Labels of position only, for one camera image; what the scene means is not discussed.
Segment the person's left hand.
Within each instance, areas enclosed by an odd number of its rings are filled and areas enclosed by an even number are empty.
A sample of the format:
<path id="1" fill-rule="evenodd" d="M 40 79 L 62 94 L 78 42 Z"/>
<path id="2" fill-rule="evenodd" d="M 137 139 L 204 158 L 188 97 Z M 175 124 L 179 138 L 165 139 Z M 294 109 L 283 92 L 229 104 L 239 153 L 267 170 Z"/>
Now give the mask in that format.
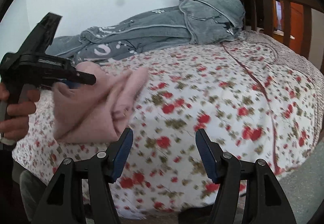
<path id="1" fill-rule="evenodd" d="M 7 106 L 8 115 L 12 118 L 1 122 L 1 133 L 9 141 L 17 142 L 28 134 L 29 115 L 36 112 L 35 103 L 40 99 L 37 89 L 27 91 L 28 100 Z"/>

